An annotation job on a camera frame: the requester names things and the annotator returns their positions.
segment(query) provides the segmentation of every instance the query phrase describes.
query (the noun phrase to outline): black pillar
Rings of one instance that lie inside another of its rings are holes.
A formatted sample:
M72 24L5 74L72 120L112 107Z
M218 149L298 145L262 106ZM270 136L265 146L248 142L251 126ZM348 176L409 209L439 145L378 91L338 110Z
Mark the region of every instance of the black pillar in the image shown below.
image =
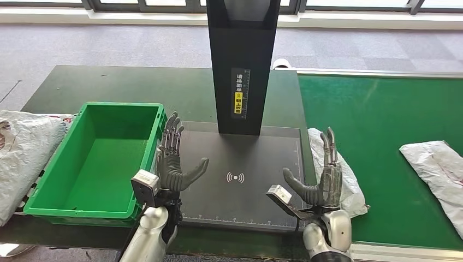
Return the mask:
M260 134L279 9L280 0L207 0L221 134Z

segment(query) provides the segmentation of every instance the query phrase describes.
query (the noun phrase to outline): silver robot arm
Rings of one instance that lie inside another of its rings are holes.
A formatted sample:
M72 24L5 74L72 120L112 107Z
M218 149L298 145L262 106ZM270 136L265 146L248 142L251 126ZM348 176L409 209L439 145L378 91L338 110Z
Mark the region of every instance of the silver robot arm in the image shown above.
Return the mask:
M321 217L327 232L317 223L310 223L304 229L302 239L312 262L352 262L351 219L344 210L325 213Z
M140 170L131 180L137 201L144 205L144 213L122 254L122 262L162 261L182 220L180 192L206 172L207 158L192 171L182 172L180 139L183 126L177 128L179 123L180 118L174 112L165 124L157 149L156 174Z
M320 183L306 186L295 179L288 168L283 169L284 180L311 205L297 210L289 204L291 194L279 185L272 186L267 195L287 214L308 222L302 239L313 262L351 262L351 219L340 209L342 170L337 164L337 150L333 130L321 134L324 145L324 168Z
M167 224L169 212L164 206L148 207L140 219L133 238L120 261L129 262L160 262L165 250L169 247L177 234L177 227L166 243L162 239L162 230Z

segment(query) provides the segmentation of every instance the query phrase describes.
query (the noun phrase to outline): gray carpet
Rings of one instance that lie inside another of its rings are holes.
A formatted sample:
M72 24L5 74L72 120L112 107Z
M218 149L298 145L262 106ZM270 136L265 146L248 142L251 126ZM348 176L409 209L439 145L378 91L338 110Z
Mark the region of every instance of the gray carpet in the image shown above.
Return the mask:
M461 31L278 29L273 59L301 68L462 72ZM0 110L20 110L58 64L211 67L206 27L0 25ZM37 247L1 262L114 261L115 251ZM166 261L237 261L167 256Z

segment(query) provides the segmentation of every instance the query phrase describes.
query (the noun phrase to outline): wireless symbol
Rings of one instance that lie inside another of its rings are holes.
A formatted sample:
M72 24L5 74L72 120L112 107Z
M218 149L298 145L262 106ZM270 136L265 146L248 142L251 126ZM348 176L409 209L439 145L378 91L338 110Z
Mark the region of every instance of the wireless symbol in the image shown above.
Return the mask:
M226 178L228 183L230 183L233 180L236 180L240 184L243 184L243 182L245 181L245 174L240 173L239 175L235 176L231 172L228 172Z

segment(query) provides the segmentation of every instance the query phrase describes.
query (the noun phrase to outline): yellow label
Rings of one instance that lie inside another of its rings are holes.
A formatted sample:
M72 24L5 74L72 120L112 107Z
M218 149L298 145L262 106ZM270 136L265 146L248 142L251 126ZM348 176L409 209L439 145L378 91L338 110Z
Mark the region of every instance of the yellow label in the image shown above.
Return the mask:
M235 92L235 114L241 114L243 92Z

